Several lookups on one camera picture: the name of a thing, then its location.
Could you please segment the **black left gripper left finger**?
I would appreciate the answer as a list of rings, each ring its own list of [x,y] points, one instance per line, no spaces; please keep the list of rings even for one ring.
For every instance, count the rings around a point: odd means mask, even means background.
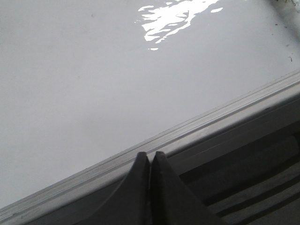
[[[91,225],[143,225],[146,217],[150,163],[139,152],[128,175],[90,218]]]

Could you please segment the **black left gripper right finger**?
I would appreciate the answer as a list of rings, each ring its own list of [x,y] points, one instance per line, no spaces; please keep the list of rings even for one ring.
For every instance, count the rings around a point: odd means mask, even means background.
[[[190,191],[161,151],[152,161],[150,198],[154,225],[226,224]]]

